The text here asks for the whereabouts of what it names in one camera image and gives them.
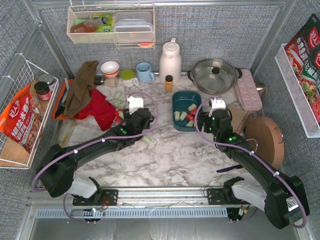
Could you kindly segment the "red capsule cluster two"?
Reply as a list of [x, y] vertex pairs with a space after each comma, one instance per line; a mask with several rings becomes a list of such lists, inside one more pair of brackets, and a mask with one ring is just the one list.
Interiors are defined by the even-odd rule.
[[114, 121], [115, 121], [117, 124], [120, 124], [120, 123], [123, 121], [123, 119], [120, 118], [120, 117], [116, 117], [116, 118], [114, 119]]

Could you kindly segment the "red capsule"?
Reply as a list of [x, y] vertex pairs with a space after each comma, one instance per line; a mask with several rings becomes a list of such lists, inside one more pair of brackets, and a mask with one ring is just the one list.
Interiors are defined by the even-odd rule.
[[187, 116], [187, 119], [188, 119], [189, 121], [194, 121], [194, 120], [195, 120], [195, 117], [194, 117], [192, 114], [189, 114], [189, 115]]
[[190, 111], [190, 114], [194, 116], [196, 114], [196, 112], [197, 112], [197, 109], [193, 109]]

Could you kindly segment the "red capsule top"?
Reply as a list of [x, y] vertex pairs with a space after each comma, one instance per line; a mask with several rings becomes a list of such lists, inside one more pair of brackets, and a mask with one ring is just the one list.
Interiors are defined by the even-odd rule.
[[188, 119], [189, 121], [194, 121], [194, 120], [195, 120], [195, 117], [194, 117], [192, 114], [189, 114], [189, 115], [187, 116], [187, 119]]

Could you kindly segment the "teal storage basket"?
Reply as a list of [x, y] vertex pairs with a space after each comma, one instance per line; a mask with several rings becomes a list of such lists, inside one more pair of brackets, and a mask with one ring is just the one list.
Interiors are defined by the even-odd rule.
[[190, 121], [187, 119], [187, 117], [184, 120], [175, 121], [174, 112], [179, 111], [180, 115], [181, 112], [186, 112], [188, 115], [191, 115], [190, 111], [188, 111], [188, 107], [192, 104], [196, 104], [198, 109], [199, 105], [202, 103], [202, 97], [200, 94], [195, 91], [177, 91], [173, 94], [171, 102], [172, 122], [174, 128], [180, 132], [195, 132], [195, 126], [186, 127], [186, 124]]

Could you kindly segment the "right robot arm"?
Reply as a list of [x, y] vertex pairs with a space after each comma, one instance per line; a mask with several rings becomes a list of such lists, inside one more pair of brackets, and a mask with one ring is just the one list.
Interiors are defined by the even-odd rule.
[[302, 229], [310, 213], [304, 184], [297, 176], [278, 172], [253, 152], [248, 142], [233, 131], [231, 116], [225, 109], [212, 113], [197, 112], [194, 116], [196, 131], [212, 134], [213, 143], [222, 153], [244, 167], [266, 192], [264, 212], [277, 229], [292, 225]]

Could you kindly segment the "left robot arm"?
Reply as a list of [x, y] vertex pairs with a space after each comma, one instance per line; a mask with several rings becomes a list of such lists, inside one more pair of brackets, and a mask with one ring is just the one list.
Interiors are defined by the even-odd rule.
[[132, 114], [126, 111], [120, 124], [99, 137], [69, 147], [51, 146], [37, 169], [39, 180], [52, 198], [64, 194], [98, 198], [101, 187], [97, 181], [92, 177], [87, 180], [75, 178], [75, 171], [102, 155], [133, 145], [154, 120], [148, 108], [139, 108]]

